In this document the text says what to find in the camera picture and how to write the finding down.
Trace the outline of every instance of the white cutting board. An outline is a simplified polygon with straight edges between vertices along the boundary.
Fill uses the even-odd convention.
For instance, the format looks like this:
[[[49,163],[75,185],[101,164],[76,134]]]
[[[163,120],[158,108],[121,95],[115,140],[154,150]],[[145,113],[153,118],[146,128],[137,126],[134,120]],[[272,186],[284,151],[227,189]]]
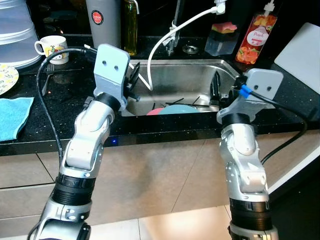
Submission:
[[[320,27],[306,22],[274,62],[320,94]]]

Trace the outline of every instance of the dish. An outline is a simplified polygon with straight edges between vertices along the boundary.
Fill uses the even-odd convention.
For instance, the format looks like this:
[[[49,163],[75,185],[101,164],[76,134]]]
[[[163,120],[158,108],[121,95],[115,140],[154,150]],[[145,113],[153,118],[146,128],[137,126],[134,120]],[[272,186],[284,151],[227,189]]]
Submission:
[[[192,106],[175,104],[175,105],[166,106],[161,112],[159,112],[159,115],[192,114],[192,113],[199,113],[199,111]]]
[[[164,109],[163,107],[153,109],[150,112],[148,112],[146,115],[147,116],[158,115],[163,109]]]
[[[19,73],[13,66],[0,63],[0,95],[11,89],[18,81]]]

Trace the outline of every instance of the kitchen countertop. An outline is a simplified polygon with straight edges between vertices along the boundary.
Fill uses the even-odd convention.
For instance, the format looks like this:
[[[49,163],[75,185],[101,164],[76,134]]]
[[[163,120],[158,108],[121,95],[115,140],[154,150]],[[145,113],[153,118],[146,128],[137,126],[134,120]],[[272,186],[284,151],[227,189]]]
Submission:
[[[66,36],[69,47],[92,44],[90,36]],[[144,37],[139,43],[143,51],[132,59],[147,59],[151,48],[159,38]],[[181,39],[179,44],[197,45],[203,49],[205,39]],[[210,55],[200,51],[189,56],[178,46],[174,56],[164,56],[164,48],[160,47],[154,59],[212,59]],[[233,64],[241,71],[249,66],[234,62],[232,59],[219,57]],[[37,64],[19,70],[17,84],[1,98],[15,99],[18,97],[35,97],[29,118],[21,130],[17,140],[0,143],[0,156],[54,152],[56,142],[49,121],[37,98],[36,72]],[[88,96],[93,96],[95,88],[93,64],[84,57],[70,54],[70,60],[64,65],[55,65],[55,74],[51,76],[46,95],[48,109],[55,122],[62,145],[65,146],[74,134],[74,122],[82,111]],[[255,68],[272,69],[283,73],[284,78],[275,96],[275,101],[299,109],[309,116],[308,129],[319,129],[320,96],[304,85],[291,74],[277,66],[271,59],[259,59]],[[220,138],[222,126],[217,123],[216,112],[197,114],[171,114],[155,116],[126,116],[119,114],[111,125],[110,136],[105,142],[106,147],[156,142],[172,142],[195,139]],[[292,113],[279,109],[264,109],[252,123],[257,134],[285,133],[299,131],[301,120]]]

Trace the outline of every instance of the blue plate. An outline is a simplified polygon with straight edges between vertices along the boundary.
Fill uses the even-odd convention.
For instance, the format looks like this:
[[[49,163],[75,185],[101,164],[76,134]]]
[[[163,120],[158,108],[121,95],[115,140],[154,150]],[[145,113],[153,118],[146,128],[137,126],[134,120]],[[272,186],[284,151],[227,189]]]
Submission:
[[[192,113],[199,113],[199,111],[192,106],[175,104],[175,105],[166,106],[161,112],[159,112],[159,115],[192,114]]]

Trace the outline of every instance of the white cable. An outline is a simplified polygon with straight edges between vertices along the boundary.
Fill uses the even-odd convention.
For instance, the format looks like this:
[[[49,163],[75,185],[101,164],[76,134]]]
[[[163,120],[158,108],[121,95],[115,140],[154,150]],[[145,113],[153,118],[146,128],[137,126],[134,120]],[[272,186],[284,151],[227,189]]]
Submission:
[[[185,26],[187,26],[188,24],[192,23],[194,20],[197,20],[198,18],[207,15],[207,14],[214,14],[217,12],[217,7],[214,6],[208,10],[205,10],[203,12],[200,12],[198,15],[195,15],[194,17],[190,18],[188,21],[185,21],[184,23],[182,23],[181,25],[177,26],[175,29],[171,30],[170,32],[168,32],[166,35],[163,36],[163,38],[161,38],[156,45],[153,47],[153,49],[150,52],[149,58],[148,58],[148,63],[147,63],[147,75],[148,75],[148,82],[149,84],[147,85],[146,83],[144,83],[147,88],[152,91],[154,89],[153,84],[152,84],[152,79],[151,79],[151,59],[153,57],[153,55],[155,54],[155,51],[157,50],[157,48],[161,45],[161,43],[166,40],[168,37],[170,37],[172,34],[174,34],[175,32],[179,31],[180,29],[184,28]]]
[[[129,67],[134,69],[135,67],[132,65],[131,62],[129,62]],[[150,90],[152,91],[152,89],[150,88],[150,85],[147,83],[147,81],[144,79],[144,77],[139,73],[138,77],[140,78],[140,80],[143,82],[143,84]]]

